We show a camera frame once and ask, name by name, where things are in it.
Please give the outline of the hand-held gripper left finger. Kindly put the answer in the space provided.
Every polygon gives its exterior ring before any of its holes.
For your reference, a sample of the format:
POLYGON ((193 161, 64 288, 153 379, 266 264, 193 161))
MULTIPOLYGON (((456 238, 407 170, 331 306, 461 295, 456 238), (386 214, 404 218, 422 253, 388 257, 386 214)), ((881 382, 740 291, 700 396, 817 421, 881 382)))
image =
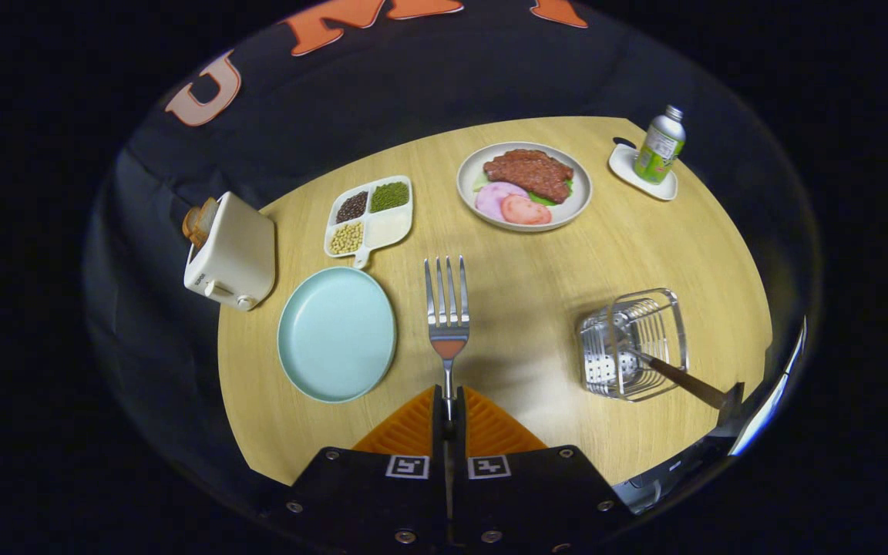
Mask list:
POLYGON ((433 386, 376 428, 409 425, 419 449, 325 446, 269 500, 268 526, 311 552, 439 552, 449 524, 447 422, 433 386))

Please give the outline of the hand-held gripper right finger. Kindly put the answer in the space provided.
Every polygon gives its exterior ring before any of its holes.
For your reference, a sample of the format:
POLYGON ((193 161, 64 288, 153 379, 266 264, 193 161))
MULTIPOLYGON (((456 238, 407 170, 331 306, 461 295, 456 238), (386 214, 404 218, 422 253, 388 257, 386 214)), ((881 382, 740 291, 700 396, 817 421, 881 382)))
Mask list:
POLYGON ((637 521, 578 446, 545 446, 471 388, 453 418, 453 539, 466 552, 593 552, 637 521))

